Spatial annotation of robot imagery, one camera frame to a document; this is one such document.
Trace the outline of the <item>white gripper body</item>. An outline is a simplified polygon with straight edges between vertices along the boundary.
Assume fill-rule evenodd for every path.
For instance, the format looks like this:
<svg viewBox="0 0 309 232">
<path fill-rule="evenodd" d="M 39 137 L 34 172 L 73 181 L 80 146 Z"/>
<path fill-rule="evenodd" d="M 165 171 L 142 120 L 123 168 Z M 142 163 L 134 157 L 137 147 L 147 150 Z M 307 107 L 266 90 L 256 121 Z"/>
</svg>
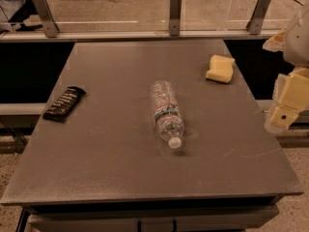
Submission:
<svg viewBox="0 0 309 232">
<path fill-rule="evenodd" d="M 288 23 L 283 57 L 297 67 L 309 67 L 309 4 L 305 4 Z"/>
</svg>

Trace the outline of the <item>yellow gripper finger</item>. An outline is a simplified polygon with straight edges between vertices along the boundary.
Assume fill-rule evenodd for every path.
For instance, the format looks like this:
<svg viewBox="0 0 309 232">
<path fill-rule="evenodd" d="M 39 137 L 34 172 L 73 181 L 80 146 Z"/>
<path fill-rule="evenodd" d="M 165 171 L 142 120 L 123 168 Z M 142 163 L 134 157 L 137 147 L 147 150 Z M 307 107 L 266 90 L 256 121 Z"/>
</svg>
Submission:
<svg viewBox="0 0 309 232">
<path fill-rule="evenodd" d="M 284 40 L 287 28 L 280 29 L 274 36 L 270 37 L 263 44 L 263 49 L 270 52 L 278 52 L 284 49 Z"/>
<path fill-rule="evenodd" d="M 288 75 L 278 74 L 265 130 L 270 133 L 286 131 L 308 106 L 309 69 L 296 67 Z"/>
</svg>

